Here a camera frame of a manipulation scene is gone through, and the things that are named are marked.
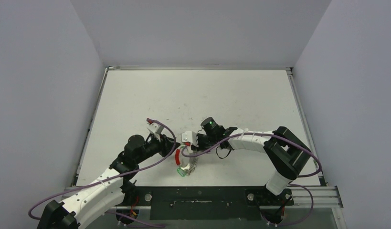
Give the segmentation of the metal keyring with red handle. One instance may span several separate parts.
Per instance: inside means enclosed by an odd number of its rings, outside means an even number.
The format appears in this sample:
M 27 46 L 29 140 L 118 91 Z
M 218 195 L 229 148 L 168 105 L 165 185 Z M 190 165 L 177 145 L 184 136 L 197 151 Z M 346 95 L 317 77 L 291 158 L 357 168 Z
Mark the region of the metal keyring with red handle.
M 187 176 L 190 176 L 196 169 L 198 158 L 197 157 L 185 157 L 183 153 L 191 156 L 194 151 L 190 144 L 180 145 L 174 153 L 175 163 L 178 167 L 187 171 Z

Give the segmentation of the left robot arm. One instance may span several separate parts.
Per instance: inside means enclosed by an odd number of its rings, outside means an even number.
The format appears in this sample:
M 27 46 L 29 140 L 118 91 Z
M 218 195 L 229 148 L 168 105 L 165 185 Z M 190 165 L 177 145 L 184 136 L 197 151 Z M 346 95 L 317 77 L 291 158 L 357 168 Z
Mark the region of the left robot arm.
M 139 164 L 155 154 L 165 157 L 177 148 L 176 139 L 166 135 L 131 136 L 124 150 L 91 184 L 61 202 L 52 200 L 42 213 L 39 229 L 84 229 L 111 207 L 130 205 L 135 200 L 130 180 L 140 171 Z

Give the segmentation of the key with green tag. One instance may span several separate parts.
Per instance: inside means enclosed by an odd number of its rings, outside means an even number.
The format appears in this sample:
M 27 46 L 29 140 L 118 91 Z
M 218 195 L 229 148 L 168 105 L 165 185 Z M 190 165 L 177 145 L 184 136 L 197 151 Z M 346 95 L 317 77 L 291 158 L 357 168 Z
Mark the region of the key with green tag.
M 181 177 L 186 177 L 186 176 L 187 176 L 187 171 L 184 170 L 184 169 L 182 169 L 182 168 L 180 168 L 180 167 L 177 168 L 177 172 L 178 172 L 178 174 L 179 174 Z

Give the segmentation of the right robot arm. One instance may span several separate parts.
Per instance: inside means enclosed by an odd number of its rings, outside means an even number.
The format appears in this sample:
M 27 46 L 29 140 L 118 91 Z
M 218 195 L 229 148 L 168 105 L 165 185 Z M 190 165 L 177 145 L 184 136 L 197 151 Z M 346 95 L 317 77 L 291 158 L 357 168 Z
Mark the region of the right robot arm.
M 284 189 L 299 176 L 308 160 L 310 149 L 287 127 L 280 126 L 274 131 L 259 132 L 225 128 L 212 117 L 201 123 L 202 134 L 197 133 L 197 148 L 206 151 L 210 148 L 248 150 L 264 153 L 275 168 L 263 190 L 267 204 L 276 204 L 282 198 Z

